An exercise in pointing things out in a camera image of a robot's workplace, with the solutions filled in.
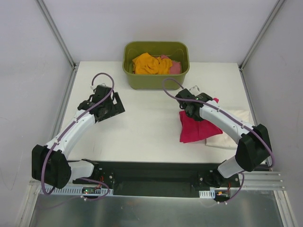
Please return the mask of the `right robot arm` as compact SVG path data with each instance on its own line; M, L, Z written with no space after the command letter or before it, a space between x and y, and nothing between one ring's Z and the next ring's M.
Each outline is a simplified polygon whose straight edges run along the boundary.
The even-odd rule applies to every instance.
M203 177L205 184L215 188L225 186L233 175L253 171L272 155L268 130L264 125L254 126L240 120L205 93L195 96L185 88L175 98L188 117L200 122L209 121L237 144L233 157Z

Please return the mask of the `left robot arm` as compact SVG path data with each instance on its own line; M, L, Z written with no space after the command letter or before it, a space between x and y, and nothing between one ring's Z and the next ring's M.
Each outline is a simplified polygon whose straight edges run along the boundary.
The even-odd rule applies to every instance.
M100 179L97 162L88 159L69 162L68 156L91 126L123 112L125 109L119 94L110 87L98 85L94 93L79 104L64 130L44 146L33 148L32 178L58 189L81 178L90 184L97 183Z

